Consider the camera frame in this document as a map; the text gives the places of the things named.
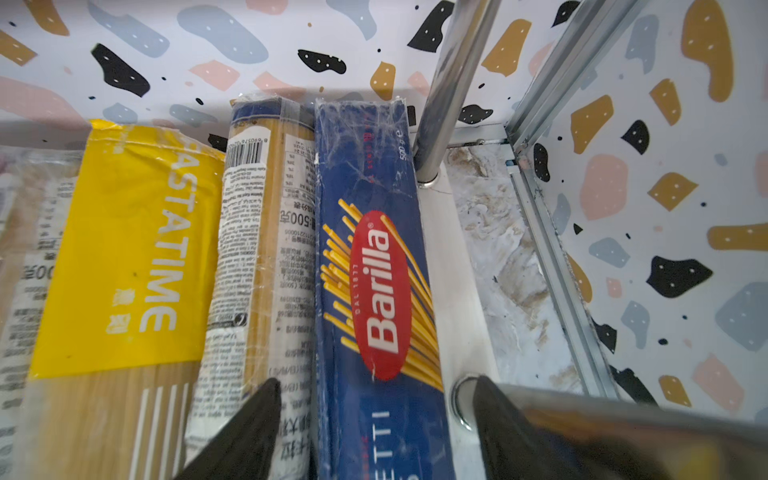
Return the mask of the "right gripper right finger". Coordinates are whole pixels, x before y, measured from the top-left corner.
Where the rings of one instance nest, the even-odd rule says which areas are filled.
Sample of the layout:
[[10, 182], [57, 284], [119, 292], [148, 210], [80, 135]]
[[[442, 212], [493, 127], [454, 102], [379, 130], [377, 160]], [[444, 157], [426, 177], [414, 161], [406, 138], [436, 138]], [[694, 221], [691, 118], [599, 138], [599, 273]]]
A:
[[537, 427], [489, 377], [477, 378], [472, 397], [488, 479], [598, 479], [576, 444]]

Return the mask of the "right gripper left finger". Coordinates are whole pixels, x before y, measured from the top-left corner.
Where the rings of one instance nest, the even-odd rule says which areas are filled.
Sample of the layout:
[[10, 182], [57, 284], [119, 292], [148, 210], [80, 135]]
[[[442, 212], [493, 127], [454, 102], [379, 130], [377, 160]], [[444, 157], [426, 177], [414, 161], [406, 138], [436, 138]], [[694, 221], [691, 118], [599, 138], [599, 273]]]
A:
[[267, 479], [280, 416], [280, 382], [269, 378], [176, 479]]

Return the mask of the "blue clear labelled spaghetti packet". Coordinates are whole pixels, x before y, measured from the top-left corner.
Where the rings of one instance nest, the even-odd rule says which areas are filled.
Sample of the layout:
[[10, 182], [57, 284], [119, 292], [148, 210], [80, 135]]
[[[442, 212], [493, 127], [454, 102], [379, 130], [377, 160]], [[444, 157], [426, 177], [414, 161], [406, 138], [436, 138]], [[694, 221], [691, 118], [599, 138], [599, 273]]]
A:
[[197, 459], [266, 380], [281, 387], [273, 479], [310, 470], [314, 118], [280, 96], [233, 105], [204, 354], [186, 427]]

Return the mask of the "dark blue spaghetti packet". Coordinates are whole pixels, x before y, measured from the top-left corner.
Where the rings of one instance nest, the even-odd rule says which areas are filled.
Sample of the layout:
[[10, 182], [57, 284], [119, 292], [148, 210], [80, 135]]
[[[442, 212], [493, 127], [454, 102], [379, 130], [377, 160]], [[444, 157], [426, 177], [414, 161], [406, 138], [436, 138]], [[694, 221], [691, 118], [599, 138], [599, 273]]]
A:
[[455, 475], [408, 129], [399, 99], [315, 110], [321, 479]]

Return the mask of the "clear yellow spaghetti packet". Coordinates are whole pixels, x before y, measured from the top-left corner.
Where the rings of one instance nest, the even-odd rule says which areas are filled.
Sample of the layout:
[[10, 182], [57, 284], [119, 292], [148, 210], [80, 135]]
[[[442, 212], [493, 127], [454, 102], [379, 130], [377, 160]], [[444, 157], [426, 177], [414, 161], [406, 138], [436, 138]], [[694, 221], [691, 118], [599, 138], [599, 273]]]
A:
[[224, 156], [96, 120], [21, 404], [15, 479], [170, 479], [203, 356]]

